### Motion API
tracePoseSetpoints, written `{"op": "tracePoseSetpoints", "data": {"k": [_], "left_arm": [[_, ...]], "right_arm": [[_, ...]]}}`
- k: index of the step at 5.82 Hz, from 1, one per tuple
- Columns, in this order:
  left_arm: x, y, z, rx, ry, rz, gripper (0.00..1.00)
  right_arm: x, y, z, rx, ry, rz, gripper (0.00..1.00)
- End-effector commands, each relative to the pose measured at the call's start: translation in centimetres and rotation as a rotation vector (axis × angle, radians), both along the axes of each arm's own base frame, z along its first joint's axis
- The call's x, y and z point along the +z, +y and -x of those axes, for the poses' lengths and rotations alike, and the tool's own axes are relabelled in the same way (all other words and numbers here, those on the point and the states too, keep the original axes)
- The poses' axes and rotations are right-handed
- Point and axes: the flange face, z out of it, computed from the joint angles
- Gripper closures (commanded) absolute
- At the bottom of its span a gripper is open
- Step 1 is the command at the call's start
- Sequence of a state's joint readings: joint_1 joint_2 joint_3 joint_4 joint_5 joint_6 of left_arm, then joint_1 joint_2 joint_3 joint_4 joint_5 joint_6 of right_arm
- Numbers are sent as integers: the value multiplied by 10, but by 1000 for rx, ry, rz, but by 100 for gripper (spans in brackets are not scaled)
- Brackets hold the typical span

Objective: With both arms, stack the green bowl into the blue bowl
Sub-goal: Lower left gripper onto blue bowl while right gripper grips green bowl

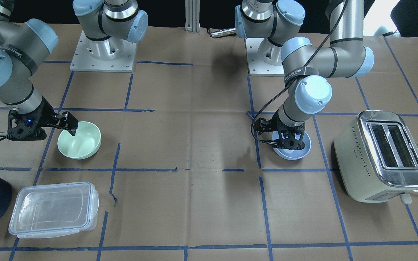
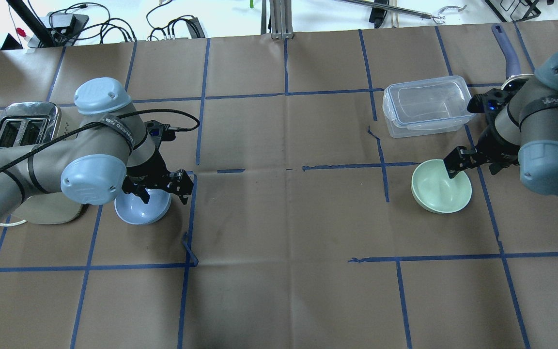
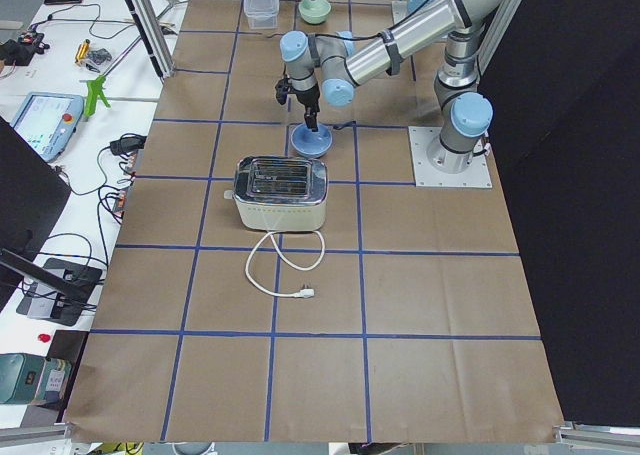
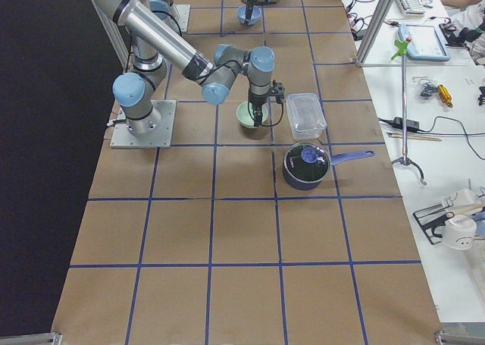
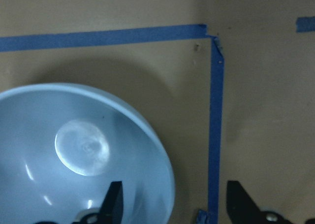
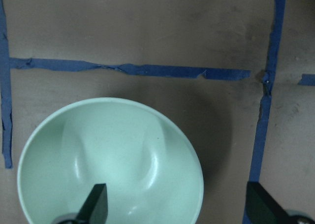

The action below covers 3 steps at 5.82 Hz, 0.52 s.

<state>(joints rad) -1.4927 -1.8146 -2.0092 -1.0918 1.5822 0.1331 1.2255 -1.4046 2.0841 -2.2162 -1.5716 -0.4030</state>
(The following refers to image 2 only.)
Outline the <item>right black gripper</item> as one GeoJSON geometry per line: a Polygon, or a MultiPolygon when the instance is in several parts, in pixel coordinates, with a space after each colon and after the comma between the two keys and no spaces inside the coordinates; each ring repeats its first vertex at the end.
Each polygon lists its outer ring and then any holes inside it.
{"type": "Polygon", "coordinates": [[[520,165],[519,150],[520,146],[506,141],[494,124],[488,124],[473,148],[456,147],[444,157],[443,163],[449,179],[481,165],[488,165],[490,174],[495,176],[504,169],[520,165]]]}

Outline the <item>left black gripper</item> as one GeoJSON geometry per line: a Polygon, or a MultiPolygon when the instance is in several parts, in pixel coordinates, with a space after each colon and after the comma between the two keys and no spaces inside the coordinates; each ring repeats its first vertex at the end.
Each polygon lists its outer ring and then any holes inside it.
{"type": "Polygon", "coordinates": [[[187,205],[192,195],[194,182],[186,170],[171,172],[159,152],[155,150],[151,157],[141,165],[126,168],[126,177],[122,191],[139,197],[144,204],[149,203],[148,189],[159,189],[178,197],[187,205]]]}

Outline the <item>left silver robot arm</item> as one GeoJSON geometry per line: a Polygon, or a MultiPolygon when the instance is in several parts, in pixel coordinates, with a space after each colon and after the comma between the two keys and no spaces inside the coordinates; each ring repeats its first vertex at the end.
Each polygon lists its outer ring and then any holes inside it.
{"type": "Polygon", "coordinates": [[[40,145],[0,147],[0,221],[30,197],[58,192],[79,204],[100,205],[121,193],[148,204],[149,192],[161,190],[187,203],[192,179],[185,170],[168,170],[160,142],[121,82],[89,80],[74,101],[83,116],[79,128],[40,145]]]}

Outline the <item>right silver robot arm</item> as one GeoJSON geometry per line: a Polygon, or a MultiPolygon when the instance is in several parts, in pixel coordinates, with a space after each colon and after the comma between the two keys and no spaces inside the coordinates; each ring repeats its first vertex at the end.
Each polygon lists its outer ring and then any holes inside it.
{"type": "Polygon", "coordinates": [[[485,164],[492,175],[517,165],[527,189],[558,196],[558,52],[533,74],[474,95],[467,110],[483,113],[487,128],[474,147],[458,146],[444,158],[449,178],[485,164]]]}

